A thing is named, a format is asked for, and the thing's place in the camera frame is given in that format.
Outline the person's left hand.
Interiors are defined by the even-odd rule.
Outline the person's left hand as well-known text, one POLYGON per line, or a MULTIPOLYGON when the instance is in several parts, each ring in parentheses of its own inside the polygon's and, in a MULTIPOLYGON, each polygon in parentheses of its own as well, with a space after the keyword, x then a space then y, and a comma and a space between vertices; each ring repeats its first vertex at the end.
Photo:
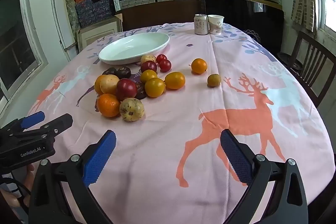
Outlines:
MULTIPOLYGON (((23 185, 29 191, 31 191, 34 183, 34 166, 32 164, 29 164, 28 166, 26 166, 26 169, 27 173, 23 185)), ((8 188, 7 186, 6 187, 1 186, 1 193, 5 198, 5 200, 7 201, 7 203, 9 204, 9 206, 11 207, 21 207, 22 203, 24 203, 26 207, 29 207, 30 205, 30 194, 28 193, 22 200, 21 197, 23 197, 23 195, 22 194, 19 195, 17 189, 10 190, 10 188, 8 188)))

